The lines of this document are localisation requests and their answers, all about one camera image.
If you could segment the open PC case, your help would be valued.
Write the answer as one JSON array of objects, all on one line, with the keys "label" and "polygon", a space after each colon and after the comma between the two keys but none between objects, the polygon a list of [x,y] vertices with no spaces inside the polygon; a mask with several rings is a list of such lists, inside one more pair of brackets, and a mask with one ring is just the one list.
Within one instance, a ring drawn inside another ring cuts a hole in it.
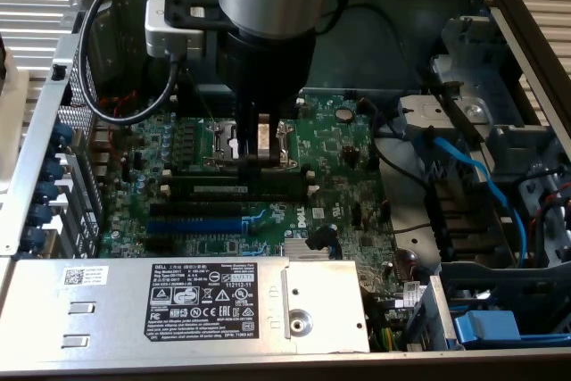
[{"label": "open PC case", "polygon": [[[0,0],[0,43],[29,72],[21,144],[12,180],[0,195],[0,309],[15,266],[21,261],[252,258],[285,256],[160,256],[103,258],[103,168],[109,146],[96,141],[100,129],[126,129],[170,112],[179,104],[200,104],[194,85],[209,104],[236,104],[217,73],[217,41],[227,21],[218,0],[166,0],[165,21],[178,29],[205,33],[199,59],[153,58],[145,47],[147,0],[105,0],[92,23],[88,43],[71,33],[69,0]],[[336,0],[326,0],[318,29],[331,18]],[[368,352],[227,356],[201,359],[38,360],[18,355],[0,362],[0,377],[45,374],[119,374],[265,367],[370,366],[382,378],[393,366],[446,367],[478,362],[519,367],[555,361],[571,368],[571,264],[547,269],[492,269],[468,261],[443,261],[435,269],[404,264],[396,239],[426,226],[421,175],[399,158],[406,145],[397,123],[398,102],[429,83],[428,64],[443,50],[444,23],[458,16],[497,13],[534,71],[560,123],[571,135],[571,80],[551,51],[522,0],[350,0],[335,27],[319,36],[305,86],[285,105],[307,95],[340,95],[372,111],[370,139],[389,203],[390,234],[402,290],[386,295],[365,290],[358,278],[368,334]],[[51,80],[52,65],[67,67]],[[58,123],[74,130],[70,145],[54,135]],[[37,193],[40,181],[60,188],[49,203]],[[33,203],[49,206],[52,221],[29,224]],[[41,252],[25,252],[26,227],[41,228]],[[467,311],[512,311],[523,346],[468,350],[453,324]]]}]

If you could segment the green Dell motherboard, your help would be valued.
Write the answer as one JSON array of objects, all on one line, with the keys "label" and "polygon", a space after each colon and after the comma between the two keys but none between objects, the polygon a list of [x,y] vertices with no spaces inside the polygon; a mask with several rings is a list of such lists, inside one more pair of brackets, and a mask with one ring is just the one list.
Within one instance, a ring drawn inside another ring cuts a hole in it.
[{"label": "green Dell motherboard", "polygon": [[[306,240],[319,227],[337,230],[339,259],[354,261],[360,285],[367,291],[392,295],[402,290],[390,234],[389,203],[385,197],[380,160],[370,139],[372,111],[340,95],[307,95],[295,104],[294,150],[299,167],[262,170],[298,174],[308,182],[308,201],[190,202],[172,197],[164,178],[194,175],[235,175],[236,170],[204,168],[204,127],[213,122],[177,120],[165,112],[126,129],[100,129],[96,141],[109,146],[112,159],[103,168],[99,187],[103,222],[97,253],[103,258],[160,256],[236,257],[284,256],[287,238]],[[339,123],[335,111],[353,111],[351,123]],[[235,203],[247,213],[240,217],[151,217],[152,203]],[[147,234],[152,220],[240,219],[241,234]],[[169,236],[172,253],[149,253],[148,236]]]}]

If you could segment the long black expansion slot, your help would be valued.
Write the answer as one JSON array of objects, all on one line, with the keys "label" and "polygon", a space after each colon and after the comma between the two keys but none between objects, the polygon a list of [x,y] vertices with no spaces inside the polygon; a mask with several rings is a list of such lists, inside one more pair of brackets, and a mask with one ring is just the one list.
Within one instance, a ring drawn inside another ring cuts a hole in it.
[{"label": "long black expansion slot", "polygon": [[151,217],[240,217],[247,210],[235,203],[152,203]]}]

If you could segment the silver CPU socket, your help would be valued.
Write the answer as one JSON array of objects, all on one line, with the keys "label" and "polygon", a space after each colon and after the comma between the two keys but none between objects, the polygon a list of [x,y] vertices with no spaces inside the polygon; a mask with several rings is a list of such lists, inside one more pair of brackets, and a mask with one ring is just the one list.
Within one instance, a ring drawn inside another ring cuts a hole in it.
[{"label": "silver CPU socket", "polygon": [[[279,146],[279,164],[270,170],[293,170],[299,167],[298,156],[294,150],[294,126],[280,121],[277,126]],[[222,120],[204,127],[202,149],[204,168],[216,170],[236,170],[239,167],[236,122]]]}]

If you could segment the silver chipset heatsink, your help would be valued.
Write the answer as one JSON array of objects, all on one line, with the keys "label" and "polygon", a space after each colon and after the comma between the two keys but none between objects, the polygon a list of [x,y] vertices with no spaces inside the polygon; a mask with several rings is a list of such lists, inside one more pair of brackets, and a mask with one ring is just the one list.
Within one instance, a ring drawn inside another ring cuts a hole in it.
[{"label": "silver chipset heatsink", "polygon": [[304,240],[298,238],[285,240],[284,256],[290,261],[335,261],[339,259],[334,247],[325,244],[310,247]]}]

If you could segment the short black expansion slot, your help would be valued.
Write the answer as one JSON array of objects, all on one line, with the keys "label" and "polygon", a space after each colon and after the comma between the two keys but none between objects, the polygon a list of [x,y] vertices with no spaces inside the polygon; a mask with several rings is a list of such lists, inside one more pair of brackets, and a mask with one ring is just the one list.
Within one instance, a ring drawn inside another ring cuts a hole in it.
[{"label": "short black expansion slot", "polygon": [[175,247],[169,236],[148,236],[145,240],[145,250],[149,253],[172,253]]}]

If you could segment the thin socket locking lever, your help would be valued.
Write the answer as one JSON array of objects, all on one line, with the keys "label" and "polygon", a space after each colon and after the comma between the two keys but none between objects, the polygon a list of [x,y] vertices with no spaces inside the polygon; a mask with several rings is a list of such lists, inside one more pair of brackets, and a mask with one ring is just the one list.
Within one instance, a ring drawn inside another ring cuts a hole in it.
[{"label": "thin socket locking lever", "polygon": [[198,84],[194,85],[194,91],[204,111],[208,114],[208,117],[210,118],[211,122],[214,122],[215,121],[214,115],[212,114],[212,110],[209,105],[209,99],[208,99],[209,94],[207,92],[204,92]]}]

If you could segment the blue expansion slot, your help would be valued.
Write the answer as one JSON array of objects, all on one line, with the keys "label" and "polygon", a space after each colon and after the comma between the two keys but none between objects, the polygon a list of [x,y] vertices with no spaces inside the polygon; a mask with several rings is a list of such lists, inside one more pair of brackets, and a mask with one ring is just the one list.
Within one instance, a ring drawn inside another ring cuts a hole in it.
[{"label": "blue expansion slot", "polygon": [[147,234],[241,234],[240,219],[188,219],[152,220],[146,226]]}]

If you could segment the white parts rack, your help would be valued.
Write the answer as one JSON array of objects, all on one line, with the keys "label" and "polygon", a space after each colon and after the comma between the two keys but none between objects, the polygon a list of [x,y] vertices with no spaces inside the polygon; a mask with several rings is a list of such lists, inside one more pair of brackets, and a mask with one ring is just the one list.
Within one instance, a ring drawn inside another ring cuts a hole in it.
[{"label": "white parts rack", "polygon": [[6,73],[0,86],[0,195],[7,193],[14,173],[29,91],[29,72],[18,68],[9,49],[3,66]]}]

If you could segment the green RAM stick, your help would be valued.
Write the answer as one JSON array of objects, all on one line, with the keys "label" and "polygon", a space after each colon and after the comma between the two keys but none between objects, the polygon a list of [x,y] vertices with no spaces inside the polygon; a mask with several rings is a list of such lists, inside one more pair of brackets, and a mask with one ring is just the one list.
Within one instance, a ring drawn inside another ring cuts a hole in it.
[{"label": "green RAM stick", "polygon": [[298,174],[271,173],[254,178],[235,175],[194,175],[164,178],[163,185],[170,187],[172,197],[191,194],[232,195],[307,195],[308,182]]}]

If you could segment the black RAM slot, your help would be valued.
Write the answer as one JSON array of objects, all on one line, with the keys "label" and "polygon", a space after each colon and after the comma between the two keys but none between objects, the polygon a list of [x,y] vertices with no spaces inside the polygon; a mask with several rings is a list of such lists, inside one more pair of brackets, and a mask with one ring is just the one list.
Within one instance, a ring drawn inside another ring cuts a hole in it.
[{"label": "black RAM slot", "polygon": [[183,201],[190,202],[281,202],[305,203],[307,195],[232,195],[232,194],[191,194],[184,196]]},{"label": "black RAM slot", "polygon": [[[291,111],[286,113],[281,113],[279,116],[280,120],[298,120],[301,116],[298,111]],[[198,115],[198,114],[185,114],[177,113],[177,120],[204,120],[204,121],[225,121],[225,120],[235,120],[236,116],[211,116],[211,115]]]},{"label": "black RAM slot", "polygon": [[[236,105],[235,104],[213,104],[210,105],[212,114],[214,116],[234,116],[236,114]],[[185,113],[185,114],[198,114],[198,115],[208,115],[201,104],[189,104],[183,105],[179,104],[177,106],[172,106],[170,109],[171,112],[174,113]],[[298,107],[293,105],[285,105],[279,109],[279,115],[281,113],[291,112],[291,111],[298,111]]]}]

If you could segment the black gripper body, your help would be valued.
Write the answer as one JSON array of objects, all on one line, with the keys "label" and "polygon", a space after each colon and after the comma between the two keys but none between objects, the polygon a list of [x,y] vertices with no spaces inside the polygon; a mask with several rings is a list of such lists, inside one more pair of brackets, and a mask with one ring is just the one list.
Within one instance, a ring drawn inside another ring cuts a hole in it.
[{"label": "black gripper body", "polygon": [[254,37],[238,30],[220,32],[217,73],[240,98],[267,104],[273,96],[280,103],[307,83],[315,46],[313,29],[286,39]]}]

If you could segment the blue plastic drive latch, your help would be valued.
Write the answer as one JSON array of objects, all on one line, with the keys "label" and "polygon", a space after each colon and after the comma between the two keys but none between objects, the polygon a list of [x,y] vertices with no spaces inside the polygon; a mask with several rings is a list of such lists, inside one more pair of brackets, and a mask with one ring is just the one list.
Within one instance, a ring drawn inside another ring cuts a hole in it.
[{"label": "blue plastic drive latch", "polygon": [[455,318],[453,324],[459,343],[468,350],[523,346],[512,311],[467,311]]}]

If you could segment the silver metal disk bay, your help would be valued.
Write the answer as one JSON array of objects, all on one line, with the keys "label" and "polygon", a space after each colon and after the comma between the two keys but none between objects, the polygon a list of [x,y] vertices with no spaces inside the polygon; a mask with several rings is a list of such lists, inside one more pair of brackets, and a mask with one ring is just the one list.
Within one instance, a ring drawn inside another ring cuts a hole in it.
[{"label": "silver metal disk bay", "polygon": [[426,226],[396,239],[404,264],[571,264],[571,135],[497,13],[447,20],[430,83],[398,102],[399,158],[428,190]]}]

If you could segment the power supply with black label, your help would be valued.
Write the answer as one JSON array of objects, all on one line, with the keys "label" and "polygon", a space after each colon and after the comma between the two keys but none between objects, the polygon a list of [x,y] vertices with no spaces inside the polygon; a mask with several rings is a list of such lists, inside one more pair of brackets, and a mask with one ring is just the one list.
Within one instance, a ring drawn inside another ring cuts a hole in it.
[{"label": "power supply with black label", "polygon": [[350,261],[21,261],[0,309],[0,362],[368,350]]}]

